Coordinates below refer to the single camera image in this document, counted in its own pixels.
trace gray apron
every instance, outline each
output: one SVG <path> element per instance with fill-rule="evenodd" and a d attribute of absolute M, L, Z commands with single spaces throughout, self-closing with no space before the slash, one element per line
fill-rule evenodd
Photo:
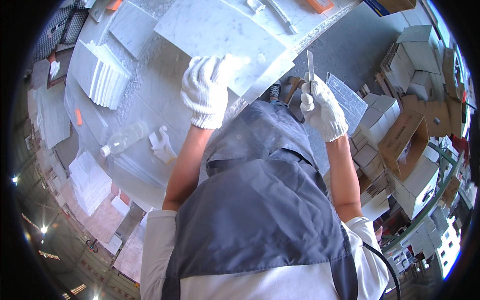
<path fill-rule="evenodd" d="M 287 108 L 255 101 L 216 145 L 211 177 L 177 213 L 162 300 L 180 299 L 182 278 L 321 263 L 330 263 L 340 298 L 356 299 L 348 235 L 303 125 Z"/>

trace checkered cloth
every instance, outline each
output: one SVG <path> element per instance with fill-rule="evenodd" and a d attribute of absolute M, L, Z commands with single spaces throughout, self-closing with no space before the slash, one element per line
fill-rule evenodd
<path fill-rule="evenodd" d="M 87 16 L 88 9 L 81 0 L 59 8 L 38 38 L 32 63 L 45 59 L 59 42 L 75 43 Z"/>

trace sleeve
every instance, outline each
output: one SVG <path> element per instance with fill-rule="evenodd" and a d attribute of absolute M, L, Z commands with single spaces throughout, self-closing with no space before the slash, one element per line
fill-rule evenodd
<path fill-rule="evenodd" d="M 143 300 L 160 300 L 167 265 L 175 245 L 176 211 L 148 213 L 140 273 L 140 296 Z"/>
<path fill-rule="evenodd" d="M 346 225 L 353 232 L 349 237 L 357 268 L 358 299 L 379 299 L 388 284 L 388 269 L 380 257 L 363 246 L 365 242 L 382 252 L 373 231 L 373 222 L 358 216 Z"/>

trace knife blade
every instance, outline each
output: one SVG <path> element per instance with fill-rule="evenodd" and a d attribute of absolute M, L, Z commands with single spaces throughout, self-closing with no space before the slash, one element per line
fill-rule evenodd
<path fill-rule="evenodd" d="M 312 80 L 313 80 L 313 53 L 307 50 L 307 63 L 308 63 L 308 86 L 312 87 Z"/>

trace sneaker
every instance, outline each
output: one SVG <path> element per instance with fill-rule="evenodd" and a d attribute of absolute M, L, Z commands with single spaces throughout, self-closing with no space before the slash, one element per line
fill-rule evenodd
<path fill-rule="evenodd" d="M 278 97 L 280 96 L 280 91 L 281 90 L 282 90 L 282 87 L 280 86 L 280 81 L 277 80 L 270 87 L 270 102 L 272 102 L 273 100 L 278 100 Z"/>

